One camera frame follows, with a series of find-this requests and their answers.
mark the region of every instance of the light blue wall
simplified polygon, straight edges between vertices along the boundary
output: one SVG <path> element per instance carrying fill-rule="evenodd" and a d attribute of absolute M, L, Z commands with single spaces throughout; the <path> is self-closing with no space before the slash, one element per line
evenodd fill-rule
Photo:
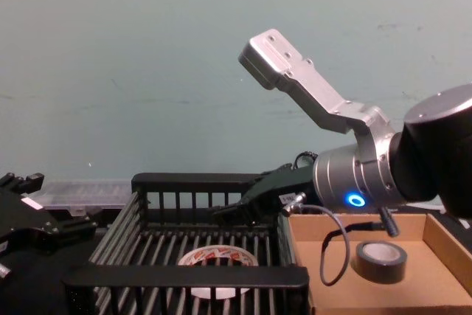
<path fill-rule="evenodd" d="M 0 172 L 257 172 L 353 142 L 237 62 L 271 27 L 397 129 L 471 80 L 472 0 L 0 0 Z"/>

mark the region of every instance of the white packing tape roll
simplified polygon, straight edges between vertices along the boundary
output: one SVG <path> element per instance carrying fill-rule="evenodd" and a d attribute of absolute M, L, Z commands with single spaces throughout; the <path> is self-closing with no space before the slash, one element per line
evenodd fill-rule
<path fill-rule="evenodd" d="M 230 258 L 240 262 L 243 266 L 258 266 L 256 258 L 253 254 L 245 249 L 229 245 L 211 245 L 201 247 L 186 253 L 179 261 L 179 266 L 193 266 L 204 260 L 212 258 Z M 246 293 L 249 289 L 242 288 L 241 294 Z M 210 299 L 209 288 L 192 288 L 191 293 L 195 297 Z M 216 288 L 216 299 L 228 299 L 236 296 L 234 288 Z"/>

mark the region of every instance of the cardboard box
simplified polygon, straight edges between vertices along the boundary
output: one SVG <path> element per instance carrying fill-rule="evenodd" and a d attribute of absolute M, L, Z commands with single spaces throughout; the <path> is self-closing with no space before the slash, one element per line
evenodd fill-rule
<path fill-rule="evenodd" d="M 343 225 L 379 221 L 377 215 L 341 215 Z M 344 276 L 327 287 L 319 278 L 325 235 L 337 229 L 327 215 L 289 218 L 296 262 L 308 268 L 310 306 L 315 315 L 472 314 L 472 256 L 431 215 L 395 215 L 397 238 L 385 232 L 350 232 L 351 262 L 361 241 L 385 240 L 402 247 L 408 257 L 405 278 L 393 285 L 370 282 L 350 265 Z M 324 273 L 332 280 L 344 260 L 344 241 L 334 238 L 327 248 Z"/>

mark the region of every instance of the black machine part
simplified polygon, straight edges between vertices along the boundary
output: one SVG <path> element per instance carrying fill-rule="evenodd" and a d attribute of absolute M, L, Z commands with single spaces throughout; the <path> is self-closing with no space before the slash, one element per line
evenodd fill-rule
<path fill-rule="evenodd" d="M 28 247 L 51 252 L 95 233 L 97 224 L 89 217 L 57 221 L 21 195 L 40 190 L 43 180 L 40 173 L 25 179 L 13 173 L 0 178 L 0 256 Z"/>
<path fill-rule="evenodd" d="M 449 213 L 472 218 L 472 85 L 429 97 L 404 121 L 391 144 L 391 170 L 402 194 L 414 201 L 437 193 Z"/>

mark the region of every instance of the blue light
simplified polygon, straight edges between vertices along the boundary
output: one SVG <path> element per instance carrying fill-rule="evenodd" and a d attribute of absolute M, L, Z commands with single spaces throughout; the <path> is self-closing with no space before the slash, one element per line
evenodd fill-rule
<path fill-rule="evenodd" d="M 351 193 L 347 195 L 347 203 L 349 203 L 351 206 L 354 207 L 363 207 L 366 205 L 366 201 L 364 198 L 362 198 L 361 195 L 358 195 L 357 193 Z"/>

